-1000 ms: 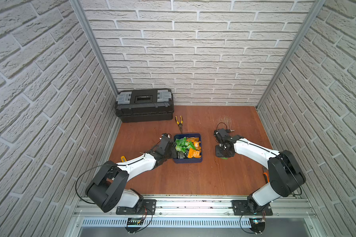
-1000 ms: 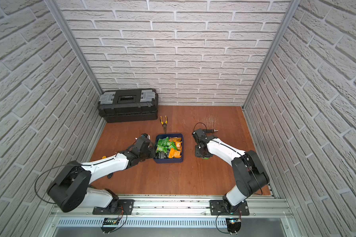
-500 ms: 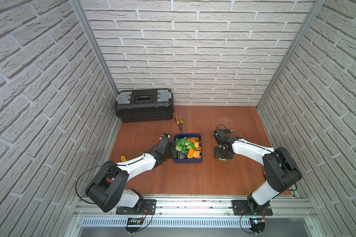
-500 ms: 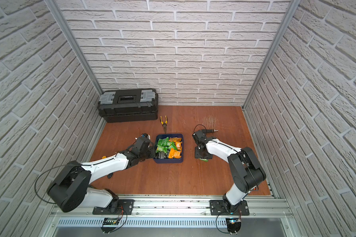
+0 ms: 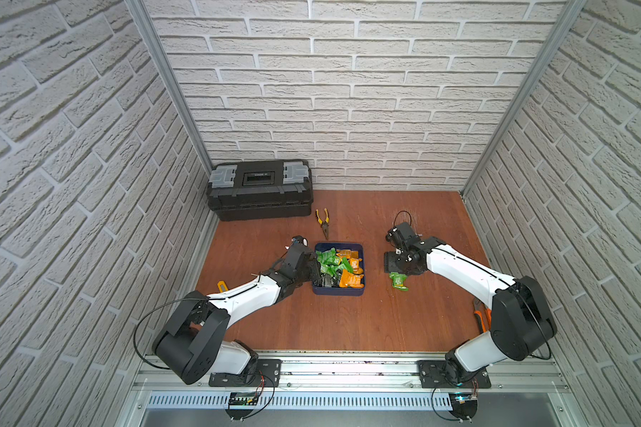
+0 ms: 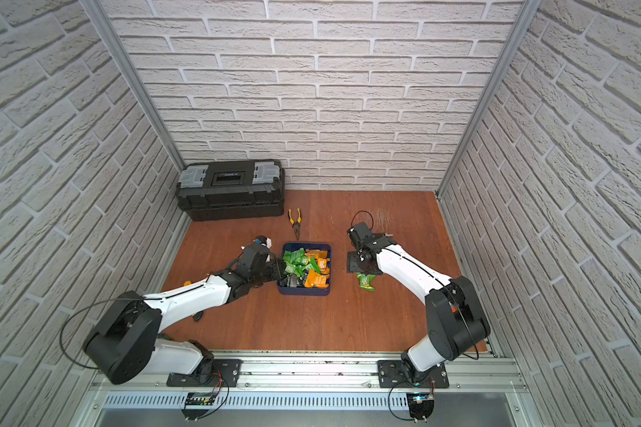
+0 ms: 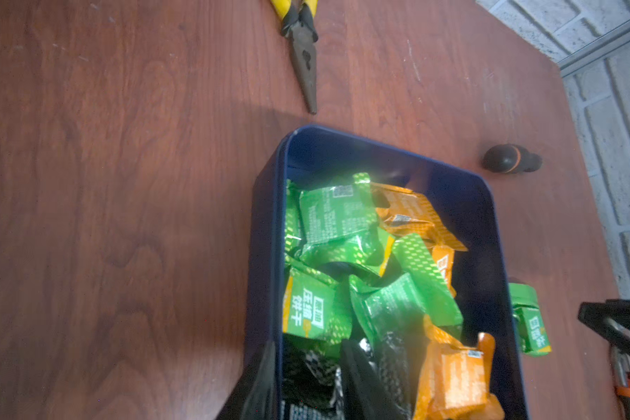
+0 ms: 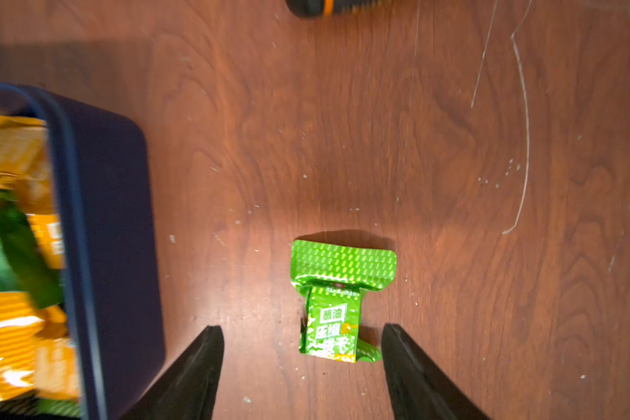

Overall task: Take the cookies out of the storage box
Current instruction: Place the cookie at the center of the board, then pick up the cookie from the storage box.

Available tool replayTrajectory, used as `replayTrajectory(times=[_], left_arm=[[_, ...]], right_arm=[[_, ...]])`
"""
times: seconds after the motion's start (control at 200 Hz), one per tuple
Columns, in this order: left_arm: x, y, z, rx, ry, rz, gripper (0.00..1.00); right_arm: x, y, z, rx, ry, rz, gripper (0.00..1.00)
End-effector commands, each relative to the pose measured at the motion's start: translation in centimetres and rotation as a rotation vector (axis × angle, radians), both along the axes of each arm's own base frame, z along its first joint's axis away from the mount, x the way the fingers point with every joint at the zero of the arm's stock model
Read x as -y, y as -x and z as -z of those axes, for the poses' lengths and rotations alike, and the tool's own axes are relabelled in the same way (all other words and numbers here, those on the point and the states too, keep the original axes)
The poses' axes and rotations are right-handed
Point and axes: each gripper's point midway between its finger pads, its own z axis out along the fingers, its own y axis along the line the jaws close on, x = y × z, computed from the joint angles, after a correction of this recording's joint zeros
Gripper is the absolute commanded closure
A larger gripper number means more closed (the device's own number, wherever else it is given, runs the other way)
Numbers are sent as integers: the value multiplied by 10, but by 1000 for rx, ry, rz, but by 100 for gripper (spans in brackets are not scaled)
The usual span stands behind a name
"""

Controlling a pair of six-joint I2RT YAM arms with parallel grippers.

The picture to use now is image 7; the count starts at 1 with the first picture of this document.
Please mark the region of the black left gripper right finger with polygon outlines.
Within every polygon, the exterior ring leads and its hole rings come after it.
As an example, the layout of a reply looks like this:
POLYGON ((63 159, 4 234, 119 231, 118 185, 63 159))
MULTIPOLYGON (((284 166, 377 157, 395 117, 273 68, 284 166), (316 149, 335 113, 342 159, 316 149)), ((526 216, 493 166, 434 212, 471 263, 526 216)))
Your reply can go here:
POLYGON ((341 341, 339 362, 346 419, 404 419, 358 344, 341 341))

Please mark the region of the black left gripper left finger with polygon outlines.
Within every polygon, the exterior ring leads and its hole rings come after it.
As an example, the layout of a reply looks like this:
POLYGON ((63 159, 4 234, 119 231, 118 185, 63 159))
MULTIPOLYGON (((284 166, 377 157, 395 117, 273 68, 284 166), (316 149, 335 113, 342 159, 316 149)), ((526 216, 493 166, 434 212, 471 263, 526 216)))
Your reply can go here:
POLYGON ((251 358, 216 419, 276 419, 276 391, 276 346, 268 341, 251 358))

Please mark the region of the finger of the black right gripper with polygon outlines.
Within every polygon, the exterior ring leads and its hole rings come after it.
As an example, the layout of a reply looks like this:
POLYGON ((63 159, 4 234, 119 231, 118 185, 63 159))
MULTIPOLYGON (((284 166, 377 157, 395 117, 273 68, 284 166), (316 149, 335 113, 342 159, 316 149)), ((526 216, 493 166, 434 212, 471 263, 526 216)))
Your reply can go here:
POLYGON ((583 302, 577 317, 582 324, 630 357, 630 300, 583 302))

